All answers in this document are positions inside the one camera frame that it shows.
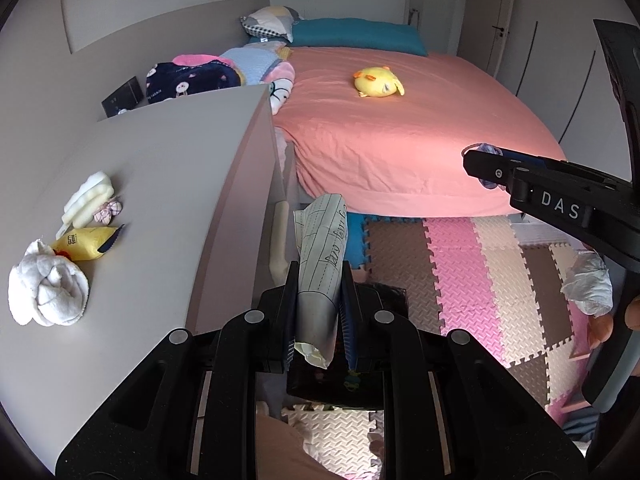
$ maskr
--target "metal screw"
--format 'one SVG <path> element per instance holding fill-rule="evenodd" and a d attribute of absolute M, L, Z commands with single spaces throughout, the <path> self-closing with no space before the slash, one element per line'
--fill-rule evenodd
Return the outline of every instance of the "metal screw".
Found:
<path fill-rule="evenodd" d="M 466 330 L 454 330 L 451 333 L 451 340 L 459 345 L 466 345 L 471 341 L 471 336 Z"/>
<path fill-rule="evenodd" d="M 389 324 L 395 319 L 394 313 L 389 312 L 388 310 L 377 311 L 374 318 L 378 323 L 384 323 L 384 324 Z"/>
<path fill-rule="evenodd" d="M 264 312 L 261 310 L 250 310 L 244 314 L 244 320 L 247 323 L 255 324 L 260 323 L 264 319 Z"/>
<path fill-rule="evenodd" d="M 180 345 L 187 341 L 189 333 L 186 330 L 174 330 L 169 334 L 169 343 Z"/>

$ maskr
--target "yellow chick plush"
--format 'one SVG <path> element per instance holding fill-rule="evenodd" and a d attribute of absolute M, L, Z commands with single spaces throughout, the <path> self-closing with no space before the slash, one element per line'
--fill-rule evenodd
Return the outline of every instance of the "yellow chick plush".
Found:
<path fill-rule="evenodd" d="M 404 95 L 402 83 L 388 66 L 365 68 L 353 74 L 353 77 L 360 97 L 385 97 L 396 91 Z"/>

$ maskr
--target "human hand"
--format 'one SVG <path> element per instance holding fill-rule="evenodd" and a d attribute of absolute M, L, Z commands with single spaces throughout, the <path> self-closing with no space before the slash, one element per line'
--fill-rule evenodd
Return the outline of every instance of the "human hand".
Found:
<path fill-rule="evenodd" d="M 626 308 L 625 322 L 631 330 L 640 330 L 640 296 L 629 303 Z M 613 316 L 611 314 L 605 314 L 600 317 L 589 316 L 587 339 L 592 350 L 609 339 L 612 332 Z M 631 374 L 640 377 L 640 362 L 638 362 Z"/>

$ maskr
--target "plastic bag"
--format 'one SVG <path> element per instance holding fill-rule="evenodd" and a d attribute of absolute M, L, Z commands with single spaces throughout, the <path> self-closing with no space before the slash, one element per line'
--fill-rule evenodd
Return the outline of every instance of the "plastic bag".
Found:
<path fill-rule="evenodd" d="M 588 316 L 603 316 L 613 308 L 609 270 L 598 253 L 593 251 L 578 253 L 560 290 Z"/>

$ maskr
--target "pink blanket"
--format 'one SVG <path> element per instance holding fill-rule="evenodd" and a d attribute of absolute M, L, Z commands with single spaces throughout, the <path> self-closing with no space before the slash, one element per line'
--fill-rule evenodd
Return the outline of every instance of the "pink blanket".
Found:
<path fill-rule="evenodd" d="M 477 142 L 564 158 L 542 122 L 463 59 L 359 48 L 294 48 L 296 89 L 274 118 L 296 147 L 311 196 L 341 193 L 353 212 L 399 217 L 513 212 L 509 196 L 466 175 Z M 353 73 L 389 66 L 406 94 L 358 96 Z"/>

